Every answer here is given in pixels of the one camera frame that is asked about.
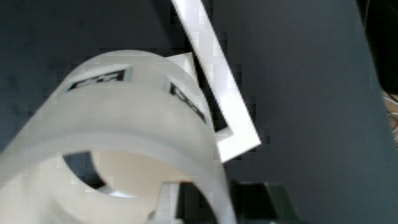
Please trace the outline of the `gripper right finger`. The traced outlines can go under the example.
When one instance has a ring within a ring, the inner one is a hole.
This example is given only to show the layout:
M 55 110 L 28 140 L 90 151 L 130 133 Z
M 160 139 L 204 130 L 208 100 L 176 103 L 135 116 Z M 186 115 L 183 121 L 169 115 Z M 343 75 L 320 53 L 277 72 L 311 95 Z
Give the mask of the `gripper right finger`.
M 265 188 L 275 213 L 275 217 L 270 219 L 270 224 L 305 224 L 305 220 L 300 218 L 297 213 L 284 186 L 266 183 Z

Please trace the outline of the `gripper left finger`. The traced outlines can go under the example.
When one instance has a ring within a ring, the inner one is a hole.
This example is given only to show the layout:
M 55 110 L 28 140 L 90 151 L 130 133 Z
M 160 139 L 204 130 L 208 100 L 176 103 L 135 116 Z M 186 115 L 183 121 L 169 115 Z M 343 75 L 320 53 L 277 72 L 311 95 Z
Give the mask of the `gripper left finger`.
M 179 183 L 165 182 L 160 186 L 154 211 L 146 224 L 181 224 L 177 214 Z

